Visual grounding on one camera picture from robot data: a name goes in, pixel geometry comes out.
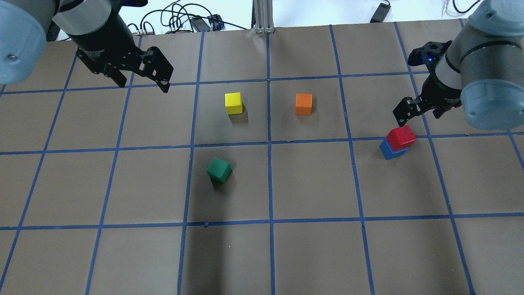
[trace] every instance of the metal frame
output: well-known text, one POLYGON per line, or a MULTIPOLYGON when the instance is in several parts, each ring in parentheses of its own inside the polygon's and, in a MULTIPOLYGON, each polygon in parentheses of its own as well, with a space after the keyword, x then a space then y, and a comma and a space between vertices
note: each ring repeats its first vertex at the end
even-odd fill
POLYGON ((255 32, 273 33, 273 0, 253 0, 255 32))

